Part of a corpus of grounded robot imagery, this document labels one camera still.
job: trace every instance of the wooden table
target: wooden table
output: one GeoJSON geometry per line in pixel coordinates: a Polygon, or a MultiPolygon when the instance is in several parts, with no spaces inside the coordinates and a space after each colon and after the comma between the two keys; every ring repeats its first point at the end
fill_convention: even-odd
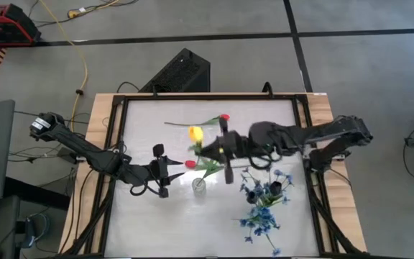
{"type": "MultiPolygon", "coordinates": [[[[111,111],[112,100],[115,94],[97,94],[95,101],[93,103],[93,108],[91,112],[91,118],[88,125],[88,130],[86,134],[86,139],[89,142],[92,142],[94,145],[98,147],[103,147],[106,138],[106,131],[107,131],[107,124],[108,119],[111,111]]],[[[127,96],[131,95],[151,95],[151,94],[126,94],[127,96]]],[[[326,94],[307,94],[308,97],[308,105],[310,110],[310,116],[312,119],[313,125],[323,124],[327,122],[331,122],[333,120],[333,115],[331,113],[330,104],[328,102],[328,97],[326,94]]],[[[303,115],[303,109],[300,110],[300,118],[302,120],[303,126],[305,125],[305,117],[303,115]]],[[[116,113],[116,120],[115,125],[113,127],[113,136],[112,136],[112,143],[116,142],[117,139],[117,131],[119,125],[119,118],[121,114],[120,108],[116,113]]],[[[321,143],[318,145],[319,147],[324,146],[326,143],[321,143]]],[[[342,173],[346,177],[347,171],[344,165],[344,162],[333,162],[332,168],[339,173],[342,173]]],[[[80,219],[78,221],[78,205],[79,205],[79,190],[83,185],[84,179],[88,174],[90,168],[86,163],[79,165],[78,173],[76,176],[75,182],[75,189],[78,190],[75,192],[75,210],[73,211],[72,203],[70,202],[70,208],[68,210],[68,215],[65,220],[65,226],[63,229],[62,240],[60,243],[60,248],[63,246],[65,239],[68,236],[68,232],[70,231],[70,226],[72,224],[71,217],[74,214],[74,222],[73,228],[70,233],[70,237],[66,242],[66,246],[64,250],[67,250],[72,244],[74,237],[76,235],[76,226],[78,225],[78,233],[80,235],[83,231],[84,227],[88,224],[89,219],[91,218],[91,211],[92,211],[92,204],[94,195],[96,192],[96,184],[98,180],[98,173],[92,173],[86,181],[86,184],[83,189],[83,197],[81,202],[81,209],[80,209],[80,219]]],[[[349,185],[346,183],[344,179],[336,175],[335,173],[326,173],[325,177],[325,184],[328,193],[328,200],[330,202],[330,208],[333,220],[337,223],[340,227],[342,232],[348,237],[354,246],[359,248],[360,250],[365,251],[365,242],[362,235],[362,229],[360,226],[359,218],[357,216],[356,205],[354,202],[354,197],[352,196],[351,189],[349,185]]],[[[323,234],[323,241],[326,248],[326,251],[330,251],[330,241],[328,238],[328,230],[326,225],[324,224],[323,219],[320,218],[322,234],[323,234]]],[[[93,239],[92,245],[92,253],[96,253],[98,251],[98,244],[101,236],[101,226],[102,226],[102,219],[98,222],[95,235],[93,239]]]]}

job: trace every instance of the gray floor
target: gray floor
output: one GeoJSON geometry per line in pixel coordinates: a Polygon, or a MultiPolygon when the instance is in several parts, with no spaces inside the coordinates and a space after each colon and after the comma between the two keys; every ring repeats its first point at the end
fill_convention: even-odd
{"type": "MultiPolygon", "coordinates": [[[[12,2],[28,10],[35,0],[12,2]]],[[[69,8],[86,1],[46,2],[64,17],[69,8]]],[[[291,4],[300,32],[414,28],[414,1],[291,4]]],[[[35,7],[32,17],[48,19],[42,5],[35,7]]],[[[289,32],[285,8],[278,0],[141,0],[89,14],[64,27],[74,40],[289,32]]],[[[46,40],[63,40],[55,25],[42,32],[46,40]]],[[[364,118],[375,136],[371,145],[354,148],[347,162],[368,250],[414,258],[414,179],[402,163],[403,138],[414,128],[414,35],[314,37],[301,43],[314,91],[328,93],[334,114],[364,118]]],[[[78,112],[89,112],[96,93],[113,92],[122,81],[144,85],[183,47],[211,61],[212,91],[259,91],[265,81],[275,91],[304,91],[291,39],[89,45],[81,47],[90,78],[78,112]]],[[[24,112],[53,111],[69,117],[82,77],[81,61],[71,47],[11,49],[0,69],[0,100],[14,99],[16,109],[24,112]]],[[[16,115],[12,150],[46,146],[28,137],[32,120],[16,115]]],[[[78,120],[87,121],[88,116],[78,120]]],[[[414,172],[414,150],[408,155],[414,172]]],[[[33,165],[11,163],[8,174],[42,184],[69,170],[60,159],[44,159],[33,165]]],[[[64,212],[52,211],[52,216],[61,226],[64,212]]],[[[60,232],[47,238],[42,247],[55,250],[60,232]]],[[[33,249],[24,254],[43,255],[33,249]]]]}

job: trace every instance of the black metal frame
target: black metal frame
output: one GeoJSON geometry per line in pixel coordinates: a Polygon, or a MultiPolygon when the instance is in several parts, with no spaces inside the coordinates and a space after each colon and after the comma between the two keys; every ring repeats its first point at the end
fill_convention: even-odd
{"type": "MultiPolygon", "coordinates": [[[[111,108],[110,113],[110,120],[109,120],[109,126],[106,133],[106,146],[109,147],[111,145],[111,138],[112,138],[112,132],[114,130],[114,123],[116,121],[116,112],[119,105],[122,105],[122,112],[121,112],[121,119],[119,123],[119,130],[118,130],[118,136],[117,136],[117,142],[121,141],[124,136],[124,126],[126,124],[127,120],[127,110],[129,107],[130,101],[151,101],[151,100],[158,100],[158,101],[164,101],[164,100],[289,100],[292,102],[293,106],[293,115],[295,117],[295,124],[297,126],[302,126],[301,119],[300,119],[300,113],[298,108],[298,102],[300,102],[303,106],[303,112],[305,115],[306,125],[311,126],[311,114],[309,111],[309,105],[308,105],[308,99],[305,94],[274,94],[272,92],[272,89],[270,88],[269,84],[266,83],[263,88],[264,92],[267,92],[268,94],[255,94],[255,95],[244,95],[244,94],[233,94],[233,95],[223,95],[223,94],[209,94],[209,95],[202,95],[202,94],[193,94],[193,95],[142,95],[142,96],[115,96],[113,99],[113,104],[111,108]]],[[[306,179],[306,187],[308,190],[308,195],[310,195],[310,188],[314,188],[313,181],[311,178],[311,172],[304,168],[305,171],[305,179],[306,179]]],[[[328,196],[326,193],[326,187],[324,181],[318,181],[318,188],[321,193],[321,200],[323,202],[323,205],[325,208],[330,211],[330,206],[328,204],[328,196]]],[[[110,180],[109,182],[109,191],[111,190],[114,192],[114,187],[116,183],[114,180],[110,180]]],[[[98,183],[97,183],[97,189],[96,189],[96,196],[94,197],[93,202],[93,211],[92,211],[92,217],[96,214],[96,208],[98,208],[100,204],[100,197],[101,193],[104,189],[104,177],[99,177],[98,183]]],[[[100,245],[98,248],[98,253],[104,255],[105,253],[105,247],[106,247],[106,241],[108,238],[108,228],[109,228],[109,221],[111,217],[111,208],[112,208],[112,198],[111,198],[111,204],[108,207],[108,209],[104,213],[103,218],[103,226],[101,230],[101,236],[100,236],[100,245]]],[[[321,225],[318,218],[318,212],[317,209],[311,204],[310,205],[311,210],[311,216],[313,218],[313,226],[316,236],[316,242],[318,246],[318,252],[319,255],[322,255],[326,253],[325,247],[323,244],[323,236],[322,236],[322,230],[321,225]]],[[[333,234],[329,231],[330,234],[330,241],[331,241],[331,252],[338,252],[338,245],[336,243],[336,240],[333,236],[333,234]]],[[[86,241],[86,248],[84,250],[84,253],[90,253],[91,252],[91,244],[93,242],[93,235],[89,236],[89,238],[86,241]]]]}

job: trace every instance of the white table surface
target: white table surface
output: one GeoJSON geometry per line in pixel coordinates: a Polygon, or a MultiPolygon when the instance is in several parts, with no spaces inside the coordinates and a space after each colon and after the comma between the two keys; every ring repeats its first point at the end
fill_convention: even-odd
{"type": "MultiPolygon", "coordinates": [[[[147,164],[153,159],[152,147],[165,146],[165,155],[184,162],[196,160],[187,127],[163,122],[199,123],[220,114],[229,114],[229,129],[248,135],[250,125],[259,121],[295,125],[290,101],[130,101],[124,129],[124,143],[132,163],[147,164]]],[[[220,135],[218,125],[204,126],[204,142],[220,135]]],[[[247,165],[235,160],[233,165],[247,165]]],[[[270,237],[280,256],[318,255],[313,220],[299,154],[283,158],[273,165],[293,175],[294,187],[287,189],[291,201],[271,208],[280,230],[271,229],[270,237]]],[[[184,165],[169,166],[169,174],[185,172],[184,165]]],[[[269,178],[265,171],[250,171],[262,182],[269,178]]],[[[242,169],[234,169],[234,183],[226,185],[224,172],[206,178],[206,195],[195,196],[194,178],[204,171],[188,171],[172,182],[169,198],[161,199],[147,191],[132,196],[130,186],[118,182],[109,223],[106,257],[206,257],[270,256],[272,247],[266,237],[254,236],[253,244],[244,241],[249,229],[233,219],[244,218],[251,209],[244,193],[242,169]]],[[[150,186],[157,190],[152,182],[150,186]]]]}

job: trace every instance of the yellow flower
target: yellow flower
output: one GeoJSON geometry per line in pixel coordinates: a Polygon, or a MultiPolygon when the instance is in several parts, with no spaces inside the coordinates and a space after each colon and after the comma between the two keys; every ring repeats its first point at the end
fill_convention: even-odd
{"type": "Polygon", "coordinates": [[[201,127],[189,127],[190,139],[196,144],[202,144],[204,133],[201,127]]]}

